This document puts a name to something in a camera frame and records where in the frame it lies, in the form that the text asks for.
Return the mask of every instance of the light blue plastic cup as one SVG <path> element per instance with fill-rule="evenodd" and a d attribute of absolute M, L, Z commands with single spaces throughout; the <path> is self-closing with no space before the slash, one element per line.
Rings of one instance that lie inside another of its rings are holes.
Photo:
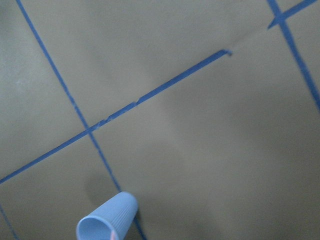
<path fill-rule="evenodd" d="M 106 201 L 76 226 L 77 240 L 123 240 L 138 211 L 138 202 L 129 192 L 122 191 Z"/>

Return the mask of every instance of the floor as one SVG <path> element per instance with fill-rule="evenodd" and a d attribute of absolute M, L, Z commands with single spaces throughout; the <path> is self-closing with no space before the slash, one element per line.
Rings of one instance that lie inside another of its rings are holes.
<path fill-rule="evenodd" d="M 1 240 L 76 239 L 119 190 L 139 202 L 126 240 L 320 239 L 320 2 L 22 0 L 42 48 L 17 3 L 0 3 Z"/>

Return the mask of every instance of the gray floor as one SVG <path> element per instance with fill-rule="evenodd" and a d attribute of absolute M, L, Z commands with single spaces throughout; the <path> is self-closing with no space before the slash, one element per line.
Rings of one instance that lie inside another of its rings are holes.
<path fill-rule="evenodd" d="M 282 11 L 301 2 L 278 0 Z M 320 116 L 267 1 L 24 0 L 148 240 L 320 239 Z M 320 86 L 320 3 L 287 20 Z M 84 130 L 13 0 L 0 3 L 0 178 Z M 0 185 L 20 240 L 76 239 L 117 193 L 85 136 Z M 0 215 L 0 239 L 14 237 Z M 127 240 L 141 239 L 132 226 Z"/>

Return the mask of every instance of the cylindrical object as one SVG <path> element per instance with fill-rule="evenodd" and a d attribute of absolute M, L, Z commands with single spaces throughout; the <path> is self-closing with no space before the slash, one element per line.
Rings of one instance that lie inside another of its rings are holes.
<path fill-rule="evenodd" d="M 123 240 L 138 211 L 138 202 L 129 192 L 122 191 L 102 204 L 76 227 L 78 240 Z"/>

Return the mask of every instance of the blue cup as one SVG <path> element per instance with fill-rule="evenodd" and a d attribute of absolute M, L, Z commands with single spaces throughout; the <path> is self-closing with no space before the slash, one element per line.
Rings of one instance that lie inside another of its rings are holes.
<path fill-rule="evenodd" d="M 79 221 L 77 240 L 123 240 L 137 211 L 136 198 L 122 191 Z"/>

